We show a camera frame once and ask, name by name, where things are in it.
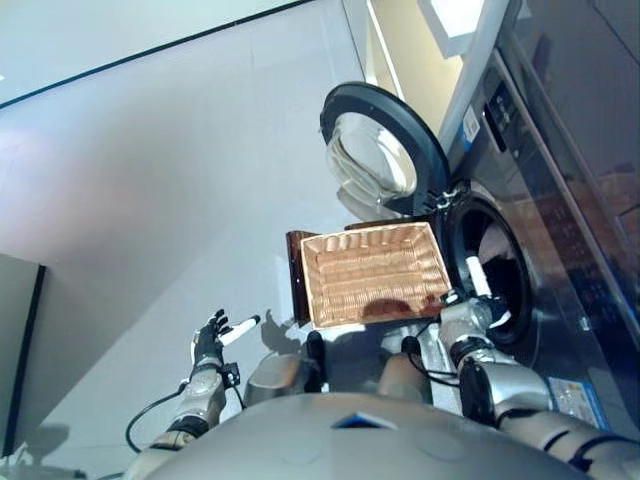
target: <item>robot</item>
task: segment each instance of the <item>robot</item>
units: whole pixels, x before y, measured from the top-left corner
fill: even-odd
[[[178,414],[124,478],[640,478],[637,442],[553,411],[542,378],[495,348],[496,299],[451,291],[443,302],[436,321],[453,375],[427,371],[406,337],[377,394],[321,393],[324,343],[311,332],[306,357],[263,360],[246,409],[223,424],[224,392],[240,382],[223,348],[260,319],[230,327],[219,311],[195,334]],[[429,380],[447,374],[458,378],[464,416],[428,404]]]

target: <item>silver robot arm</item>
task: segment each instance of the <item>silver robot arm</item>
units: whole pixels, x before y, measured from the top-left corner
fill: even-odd
[[[231,327],[224,311],[219,310],[200,330],[191,343],[193,369],[177,414],[166,432],[142,450],[124,474],[127,480],[141,480],[158,469],[186,445],[200,438],[220,423],[220,414],[226,406],[225,390],[240,383],[236,363],[226,364],[223,347],[247,333],[258,322],[257,315]]]
[[[449,292],[440,314],[439,337],[458,371],[464,416],[498,428],[593,478],[640,478],[637,442],[552,411],[544,380],[495,347],[487,330],[504,313],[492,308],[487,288],[481,287],[483,297],[467,300]]]

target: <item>woven basket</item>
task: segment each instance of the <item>woven basket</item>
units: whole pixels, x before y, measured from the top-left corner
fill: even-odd
[[[302,240],[314,328],[437,314],[451,289],[428,223],[405,223]]]

